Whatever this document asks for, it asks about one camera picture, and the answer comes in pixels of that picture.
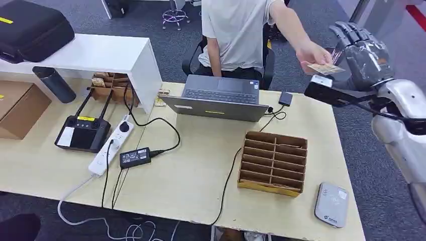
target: laptop keyboard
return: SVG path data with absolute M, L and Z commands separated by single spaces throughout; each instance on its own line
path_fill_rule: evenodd
M 240 94 L 240 93 L 228 93 L 218 92 L 211 90 L 199 90 L 199 89 L 186 89 L 183 97 L 193 99 L 208 99 L 208 100 L 219 100 L 226 102 L 236 102 L 245 104 L 257 104 L 256 95 L 254 94 Z

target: stool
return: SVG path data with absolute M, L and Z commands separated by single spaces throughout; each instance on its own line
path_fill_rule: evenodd
M 185 11 L 176 9 L 176 3 L 174 0 L 170 0 L 170 10 L 163 13 L 163 29 L 166 29 L 166 22 L 177 23 L 177 29 L 181 30 L 179 22 L 186 19 L 187 23 L 190 23 L 188 16 Z

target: black tumbler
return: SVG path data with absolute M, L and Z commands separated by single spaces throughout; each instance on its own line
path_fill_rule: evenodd
M 70 103 L 75 99 L 75 92 L 54 68 L 36 66 L 33 72 L 62 103 Z

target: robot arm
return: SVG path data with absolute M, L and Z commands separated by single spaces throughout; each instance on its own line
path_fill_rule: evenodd
M 367 30 L 336 22 L 333 62 L 344 58 L 352 76 L 314 76 L 305 95 L 335 107 L 356 105 L 373 113 L 372 130 L 402 171 L 423 222 L 426 220 L 426 97 L 406 79 L 395 79 L 389 54 Z M 360 104 L 368 101 L 369 107 Z

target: white t-shirt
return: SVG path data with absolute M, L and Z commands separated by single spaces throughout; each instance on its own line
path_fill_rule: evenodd
M 263 67 L 263 25 L 274 24 L 269 7 L 280 0 L 202 0 L 202 34 L 217 39 L 222 70 Z M 198 57 L 211 67 L 207 48 Z

